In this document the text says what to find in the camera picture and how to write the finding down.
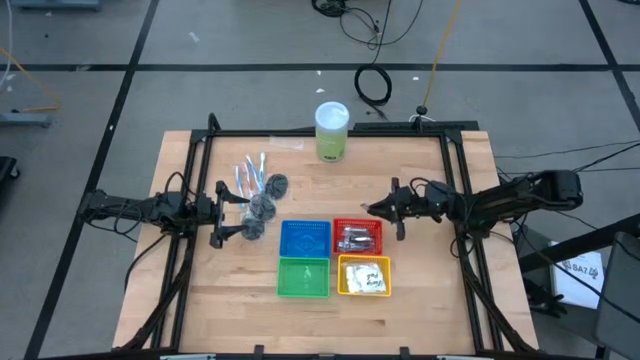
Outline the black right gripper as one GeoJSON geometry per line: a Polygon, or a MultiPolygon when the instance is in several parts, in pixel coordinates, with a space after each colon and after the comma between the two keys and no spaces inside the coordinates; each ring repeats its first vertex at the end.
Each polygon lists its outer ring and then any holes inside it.
{"type": "Polygon", "coordinates": [[[454,203],[454,191],[446,184],[437,181],[427,181],[416,186],[402,188],[402,196],[398,210],[381,209],[395,204],[395,195],[399,189],[399,179],[391,178],[390,192],[382,200],[373,203],[362,203],[368,213],[389,221],[396,227],[396,239],[403,241],[406,237],[404,225],[405,217],[430,217],[436,223],[442,222],[454,203]]]}

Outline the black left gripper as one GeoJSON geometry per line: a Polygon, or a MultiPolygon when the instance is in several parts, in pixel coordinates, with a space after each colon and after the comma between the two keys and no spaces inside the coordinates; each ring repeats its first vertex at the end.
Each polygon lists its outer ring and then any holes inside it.
{"type": "Polygon", "coordinates": [[[224,181],[216,182],[215,193],[216,198],[204,194],[195,200],[194,224],[198,226],[211,225],[214,231],[210,235],[209,244],[215,249],[222,249],[226,240],[248,228],[247,225],[221,226],[224,221],[224,202],[245,204],[250,200],[232,194],[224,181]]]}

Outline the grey bagged round items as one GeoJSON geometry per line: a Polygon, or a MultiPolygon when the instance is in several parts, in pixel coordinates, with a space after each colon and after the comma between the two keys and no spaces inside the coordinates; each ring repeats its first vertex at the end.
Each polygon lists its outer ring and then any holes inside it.
{"type": "Polygon", "coordinates": [[[260,221],[270,221],[276,215],[276,206],[270,197],[260,193],[254,195],[249,203],[249,210],[252,216],[260,221]]]}

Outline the bagged black mesh pouf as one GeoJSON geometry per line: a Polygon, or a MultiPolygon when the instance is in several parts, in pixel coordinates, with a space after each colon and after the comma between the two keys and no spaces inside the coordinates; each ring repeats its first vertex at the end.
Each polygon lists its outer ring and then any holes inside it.
{"type": "Polygon", "coordinates": [[[264,192],[274,200],[283,198],[288,190],[289,181],[283,174],[273,174],[265,184],[264,192]]]}
{"type": "Polygon", "coordinates": [[[241,234],[249,241],[258,240],[265,232],[265,222],[253,217],[244,217],[242,219],[242,225],[244,229],[241,231],[241,234]]]}

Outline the clear bag of cotton balls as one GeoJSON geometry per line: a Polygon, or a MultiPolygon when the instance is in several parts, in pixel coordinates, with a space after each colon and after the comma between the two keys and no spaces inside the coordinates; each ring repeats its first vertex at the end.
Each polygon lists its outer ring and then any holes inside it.
{"type": "Polygon", "coordinates": [[[382,294],[387,292],[384,274],[376,263],[347,263],[344,266],[347,292],[382,294]]]}

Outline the yellow plastic basket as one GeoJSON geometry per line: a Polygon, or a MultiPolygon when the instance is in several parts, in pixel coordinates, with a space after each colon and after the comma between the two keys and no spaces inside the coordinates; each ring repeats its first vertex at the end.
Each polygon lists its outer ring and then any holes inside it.
{"type": "Polygon", "coordinates": [[[370,255],[349,255],[343,254],[338,257],[338,275],[337,275],[337,291],[341,295],[351,296],[374,296],[374,297],[390,297],[392,293],[391,286],[391,259],[386,256],[370,256],[370,255]],[[376,263],[381,268],[387,285],[387,292],[382,294],[353,294],[347,292],[345,269],[347,263],[376,263]]]}

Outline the green plastic basket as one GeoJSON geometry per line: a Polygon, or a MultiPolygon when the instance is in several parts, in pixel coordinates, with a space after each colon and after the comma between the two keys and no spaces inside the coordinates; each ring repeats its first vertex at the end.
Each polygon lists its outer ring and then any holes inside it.
{"type": "Polygon", "coordinates": [[[279,259],[277,295],[280,297],[327,298],[330,295],[328,258],[279,259]]]}

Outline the blue plastic basket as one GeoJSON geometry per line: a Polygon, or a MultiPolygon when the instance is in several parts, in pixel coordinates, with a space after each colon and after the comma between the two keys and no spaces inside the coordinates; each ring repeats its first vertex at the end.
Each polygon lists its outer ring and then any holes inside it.
{"type": "Polygon", "coordinates": [[[284,220],[281,224],[281,257],[329,258],[331,224],[328,221],[284,220]]]}

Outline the empty clear plastic bag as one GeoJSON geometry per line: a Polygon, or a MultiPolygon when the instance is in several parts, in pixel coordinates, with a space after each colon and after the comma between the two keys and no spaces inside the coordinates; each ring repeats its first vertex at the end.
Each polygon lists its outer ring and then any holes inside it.
{"type": "Polygon", "coordinates": [[[293,137],[270,136],[269,144],[272,146],[285,148],[289,150],[303,151],[305,142],[303,140],[296,139],[293,137]]]}

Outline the green disinfecting wipes canister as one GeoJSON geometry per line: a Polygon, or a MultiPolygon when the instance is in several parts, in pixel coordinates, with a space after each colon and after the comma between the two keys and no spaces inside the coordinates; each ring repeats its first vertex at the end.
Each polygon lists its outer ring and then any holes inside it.
{"type": "Polygon", "coordinates": [[[326,162],[340,161],[346,151],[350,114],[345,105],[330,101],[315,111],[315,141],[318,157],[326,162]]]}

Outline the black diagonal metal bar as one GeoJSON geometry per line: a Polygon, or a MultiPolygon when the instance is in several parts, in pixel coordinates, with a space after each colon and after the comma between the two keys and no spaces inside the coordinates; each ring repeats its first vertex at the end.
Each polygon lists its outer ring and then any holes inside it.
{"type": "Polygon", "coordinates": [[[640,213],[556,245],[535,250],[533,254],[519,259],[520,270],[522,273],[527,273],[548,266],[549,262],[562,262],[612,246],[617,233],[640,236],[640,213]]]}

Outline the white cardboard box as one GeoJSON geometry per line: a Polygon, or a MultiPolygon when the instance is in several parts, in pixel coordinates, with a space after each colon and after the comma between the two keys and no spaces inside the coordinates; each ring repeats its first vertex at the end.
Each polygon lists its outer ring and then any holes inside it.
{"type": "Polygon", "coordinates": [[[563,304],[596,310],[600,296],[591,291],[586,283],[601,292],[604,283],[602,255],[588,252],[577,257],[551,265],[551,291],[555,296],[562,295],[563,304]]]}

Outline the black floor caster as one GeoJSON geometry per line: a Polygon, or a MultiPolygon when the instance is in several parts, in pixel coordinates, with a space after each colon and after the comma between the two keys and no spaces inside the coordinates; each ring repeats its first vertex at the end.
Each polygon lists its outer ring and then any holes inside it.
{"type": "Polygon", "coordinates": [[[0,156],[0,185],[7,180],[15,180],[21,175],[17,160],[13,157],[0,156]]]}

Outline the black metal table frame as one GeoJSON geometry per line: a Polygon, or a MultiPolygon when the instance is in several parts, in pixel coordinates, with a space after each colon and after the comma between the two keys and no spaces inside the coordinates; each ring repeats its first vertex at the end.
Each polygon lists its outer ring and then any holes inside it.
{"type": "MultiPolygon", "coordinates": [[[[497,184],[488,134],[474,121],[364,123],[349,135],[346,157],[321,161],[311,129],[220,130],[212,142],[206,187],[231,181],[231,166],[244,154],[265,152],[267,166],[289,178],[276,217],[331,220],[360,218],[362,203],[386,196],[392,177],[454,181],[461,190],[497,184]],[[269,137],[293,137],[303,151],[272,146],[269,137]]],[[[209,244],[210,228],[198,231],[187,290],[169,307],[160,343],[187,353],[266,355],[470,354],[505,350],[508,341],[464,282],[450,242],[449,222],[410,220],[398,241],[383,230],[391,259],[390,297],[341,295],[280,297],[278,222],[264,237],[209,244]]]]}

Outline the grey floor base plate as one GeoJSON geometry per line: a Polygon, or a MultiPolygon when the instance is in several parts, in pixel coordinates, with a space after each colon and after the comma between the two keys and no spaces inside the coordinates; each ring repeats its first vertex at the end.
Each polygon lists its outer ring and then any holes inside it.
{"type": "Polygon", "coordinates": [[[47,114],[36,113],[1,113],[0,125],[6,126],[34,126],[48,128],[51,118],[47,114]]]}

